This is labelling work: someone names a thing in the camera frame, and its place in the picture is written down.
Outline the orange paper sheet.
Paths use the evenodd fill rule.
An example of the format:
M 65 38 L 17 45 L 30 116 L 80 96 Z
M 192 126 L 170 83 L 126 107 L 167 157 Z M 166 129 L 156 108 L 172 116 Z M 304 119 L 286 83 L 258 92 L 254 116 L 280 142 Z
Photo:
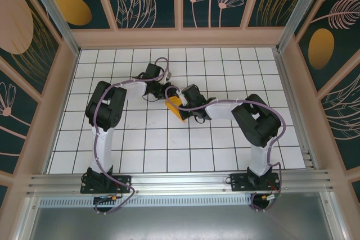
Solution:
M 181 117 L 180 110 L 178 107 L 182 105 L 182 101 L 177 96 L 169 97 L 169 99 L 165 100 L 166 107 L 176 116 L 181 122 L 184 122 L 184 120 Z

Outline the grey metal sheet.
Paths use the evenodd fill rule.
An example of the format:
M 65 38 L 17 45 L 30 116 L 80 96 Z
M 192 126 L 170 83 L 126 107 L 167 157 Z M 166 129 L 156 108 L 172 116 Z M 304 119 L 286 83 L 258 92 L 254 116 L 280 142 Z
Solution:
M 247 206 L 41 209 L 30 240 L 333 240 L 322 214 L 258 213 Z

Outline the aluminium mounting rail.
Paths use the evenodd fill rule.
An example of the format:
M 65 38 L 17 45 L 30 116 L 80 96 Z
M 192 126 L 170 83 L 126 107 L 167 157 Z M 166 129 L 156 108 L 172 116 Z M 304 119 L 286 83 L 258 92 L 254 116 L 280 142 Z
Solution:
M 34 197 L 79 196 L 81 174 L 33 175 L 26 194 Z M 229 172 L 135 173 L 132 187 L 139 196 L 230 194 Z M 283 193 L 331 191 L 335 185 L 326 170 L 282 170 Z

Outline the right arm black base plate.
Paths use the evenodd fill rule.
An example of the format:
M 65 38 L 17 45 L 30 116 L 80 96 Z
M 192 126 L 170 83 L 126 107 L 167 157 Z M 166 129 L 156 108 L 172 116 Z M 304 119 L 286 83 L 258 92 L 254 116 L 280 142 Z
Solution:
M 260 183 L 253 184 L 247 173 L 230 174 L 226 182 L 233 192 L 270 192 L 280 188 L 280 179 L 277 173 L 270 173 L 261 178 Z

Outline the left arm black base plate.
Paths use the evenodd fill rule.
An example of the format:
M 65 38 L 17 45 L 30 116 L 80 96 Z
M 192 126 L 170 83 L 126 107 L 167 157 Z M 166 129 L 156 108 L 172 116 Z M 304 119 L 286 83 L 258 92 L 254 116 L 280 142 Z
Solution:
M 82 176 L 80 193 L 81 194 L 118 194 L 118 193 L 130 193 L 130 189 L 128 187 L 123 186 L 123 184 L 130 185 L 131 177 L 124 176 L 114 176 L 114 178 L 121 182 L 119 183 L 109 179 L 104 175 L 84 175 Z

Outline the aluminium side rail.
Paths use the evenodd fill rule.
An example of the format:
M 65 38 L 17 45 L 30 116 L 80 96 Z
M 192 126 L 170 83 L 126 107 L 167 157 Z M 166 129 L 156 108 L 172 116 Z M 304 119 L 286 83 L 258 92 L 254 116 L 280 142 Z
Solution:
M 295 89 L 293 87 L 290 78 L 290 74 L 284 63 L 282 54 L 278 53 L 277 51 L 273 51 L 273 55 L 283 85 L 283 90 L 285 92 L 287 104 L 289 105 L 290 115 L 294 123 L 294 128 L 300 144 L 301 152 L 303 156 L 304 155 L 309 156 L 308 159 L 304 158 L 305 165 L 306 167 L 310 167 L 314 170 L 318 170 L 319 165 L 316 156 L 313 152 L 312 144 L 309 140 L 309 136 L 305 127 L 302 112 L 300 110 L 299 102 L 296 97 Z

